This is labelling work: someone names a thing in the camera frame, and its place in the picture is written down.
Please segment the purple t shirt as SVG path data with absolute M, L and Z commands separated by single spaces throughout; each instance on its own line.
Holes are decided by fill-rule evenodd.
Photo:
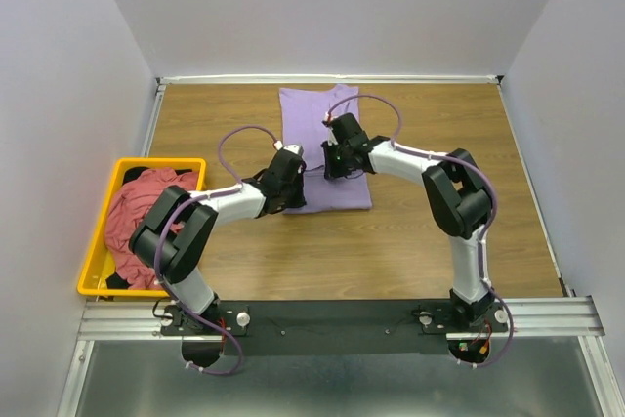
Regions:
M 367 180 L 358 175 L 347 179 L 324 178 L 324 154 L 321 144 L 328 139 L 322 119 L 331 105 L 359 94 L 357 87 L 336 85 L 327 91 L 279 90 L 282 114 L 282 140 L 304 150 L 304 198 L 306 204 L 287 209 L 288 215 L 308 215 L 326 211 L 369 210 L 372 200 Z

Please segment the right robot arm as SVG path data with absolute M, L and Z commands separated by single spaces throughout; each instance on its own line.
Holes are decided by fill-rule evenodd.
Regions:
M 370 138 L 351 113 L 328 116 L 323 125 L 328 129 L 328 140 L 321 144 L 325 179 L 362 171 L 399 177 L 424 188 L 432 216 L 450 242 L 454 318 L 462 325 L 482 319 L 494 302 L 486 237 L 497 202 L 492 184 L 473 157 L 462 148 L 430 152 L 384 136 Z

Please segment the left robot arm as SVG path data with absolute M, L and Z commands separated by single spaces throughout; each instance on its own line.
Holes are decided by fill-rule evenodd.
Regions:
M 303 149 L 279 149 L 269 166 L 230 188 L 189 192 L 163 190 L 130 237 L 128 246 L 194 320 L 217 324 L 219 297 L 198 264 L 213 229 L 301 208 L 304 197 Z

